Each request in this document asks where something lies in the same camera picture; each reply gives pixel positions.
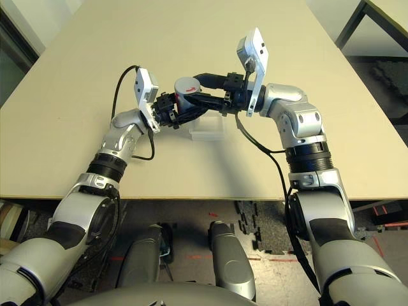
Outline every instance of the transparent container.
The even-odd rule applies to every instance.
[[[207,111],[204,115],[192,121],[190,135],[194,141],[211,142],[225,139],[225,117],[218,112]]]

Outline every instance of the gray floor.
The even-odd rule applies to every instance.
[[[234,224],[235,233],[250,259],[256,278],[258,305],[319,305],[318,294],[288,250],[281,250],[281,255],[272,255],[253,249],[254,237],[244,235],[239,230],[239,215],[232,201],[132,201],[127,203],[126,210],[118,241],[110,254],[108,269],[96,293],[114,288],[128,246],[148,225],[156,222],[177,223],[174,229],[175,261],[170,265],[174,280],[214,284],[207,230],[212,221],[220,219]],[[367,243],[383,254],[402,282],[408,285],[408,231],[374,232],[369,236]],[[280,234],[276,239],[284,240],[286,236]],[[161,270],[159,280],[170,281],[165,270]],[[66,305],[92,294],[67,289],[60,302]]]

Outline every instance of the table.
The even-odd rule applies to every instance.
[[[408,52],[407,1],[361,0],[336,39],[336,46],[340,49],[344,47],[365,15],[369,16]]]
[[[86,1],[0,111],[0,195],[58,199],[69,191],[108,131],[126,67],[148,68],[159,92],[172,92],[179,77],[241,72],[238,41],[258,26],[270,54],[265,83],[296,85],[319,108],[350,199],[408,198],[407,147],[306,4],[257,1],[254,11],[248,5]],[[133,82],[133,75],[123,81],[118,112],[136,106]],[[271,119],[241,118],[261,143],[281,148]],[[127,166],[122,197],[282,199],[275,165],[237,131],[232,116],[226,127],[222,142],[193,142],[188,126],[163,128],[154,160]],[[147,137],[135,153],[150,154]],[[277,160],[287,177],[284,154]]]

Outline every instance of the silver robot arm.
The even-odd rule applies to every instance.
[[[158,87],[145,72],[143,68],[138,70],[135,85],[136,97],[145,113],[134,109],[118,114],[88,170],[58,205],[47,232],[0,258],[1,305],[46,305],[85,250],[108,239],[115,226],[119,182],[136,142],[149,128],[158,131],[149,117],[149,101],[155,98]]]
[[[297,189],[289,197],[291,222],[311,243],[321,305],[406,305],[408,289],[354,237],[353,212],[316,107],[297,87],[268,84],[259,114],[276,122],[286,151],[290,184]]]

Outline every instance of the black table frame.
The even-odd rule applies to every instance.
[[[342,49],[344,47],[365,15],[369,16],[408,52],[408,32],[369,0],[361,0],[358,4],[346,26],[336,39],[335,44],[338,48]]]

